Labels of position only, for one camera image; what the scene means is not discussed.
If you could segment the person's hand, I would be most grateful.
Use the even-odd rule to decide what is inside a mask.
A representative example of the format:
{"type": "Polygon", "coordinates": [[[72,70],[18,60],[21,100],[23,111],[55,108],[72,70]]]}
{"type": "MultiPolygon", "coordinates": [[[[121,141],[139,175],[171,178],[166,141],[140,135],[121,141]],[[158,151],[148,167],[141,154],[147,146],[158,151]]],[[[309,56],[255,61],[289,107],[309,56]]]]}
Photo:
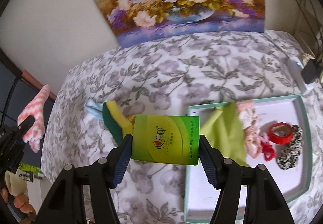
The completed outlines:
{"type": "Polygon", "coordinates": [[[32,223],[37,216],[34,207],[29,203],[29,198],[25,195],[26,191],[27,184],[25,181],[18,175],[7,170],[4,175],[4,187],[1,188],[1,196],[7,204],[9,195],[11,195],[13,197],[14,207],[28,216],[19,223],[32,223]]]}

